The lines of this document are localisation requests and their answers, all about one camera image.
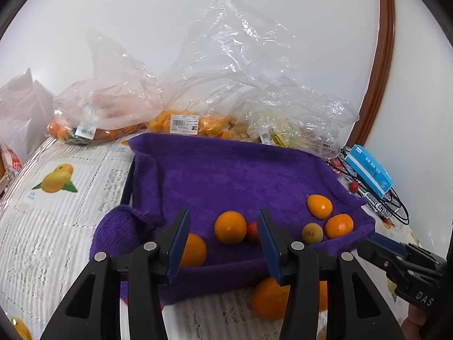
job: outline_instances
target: brown wooden door frame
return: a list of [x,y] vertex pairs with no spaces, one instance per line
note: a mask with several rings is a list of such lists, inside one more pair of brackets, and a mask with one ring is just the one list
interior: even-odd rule
[[382,98],[386,90],[387,80],[393,56],[395,33],[395,0],[379,0],[379,31],[377,46],[371,68],[368,89],[363,97],[359,111],[360,119],[355,123],[346,145],[364,145],[376,119]]

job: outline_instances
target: barcode sticker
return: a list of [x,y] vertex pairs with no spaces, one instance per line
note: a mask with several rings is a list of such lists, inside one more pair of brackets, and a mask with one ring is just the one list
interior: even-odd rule
[[170,134],[198,134],[198,115],[171,115]]
[[94,139],[94,134],[96,134],[95,126],[78,126],[75,132],[77,137],[82,137],[86,139]]
[[269,130],[264,129],[260,132],[261,143],[264,145],[273,145],[273,140],[270,136]]

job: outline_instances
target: blue box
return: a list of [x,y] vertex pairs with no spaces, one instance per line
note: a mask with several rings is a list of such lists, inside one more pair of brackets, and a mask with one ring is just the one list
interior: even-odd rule
[[393,179],[371,154],[361,145],[354,145],[345,161],[362,177],[365,183],[383,197],[393,185]]

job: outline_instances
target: human hand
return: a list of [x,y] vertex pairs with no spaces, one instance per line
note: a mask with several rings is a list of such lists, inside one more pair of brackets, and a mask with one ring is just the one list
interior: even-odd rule
[[406,340],[421,340],[418,331],[424,325],[425,321],[425,313],[414,305],[409,304],[407,318],[401,324],[401,330],[403,330]]

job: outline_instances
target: blue gripper pad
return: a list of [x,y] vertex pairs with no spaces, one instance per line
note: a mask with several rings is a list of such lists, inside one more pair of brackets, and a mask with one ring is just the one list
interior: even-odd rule
[[277,249],[277,245],[275,245],[275,241],[273,240],[272,234],[270,233],[261,211],[258,213],[257,226],[261,247],[264,252],[264,257],[266,258],[269,273],[273,278],[275,278],[277,283],[281,284],[283,281],[283,275],[280,270],[280,253]]
[[397,254],[398,256],[407,259],[408,253],[404,245],[401,245],[394,240],[391,240],[383,235],[380,234],[373,234],[368,238],[373,243],[379,244],[380,246],[392,251],[393,253]]
[[187,237],[189,236],[190,221],[190,212],[186,210],[168,251],[168,267],[165,274],[168,279],[168,283],[172,282],[178,273],[178,269],[180,268],[181,258],[183,257]]

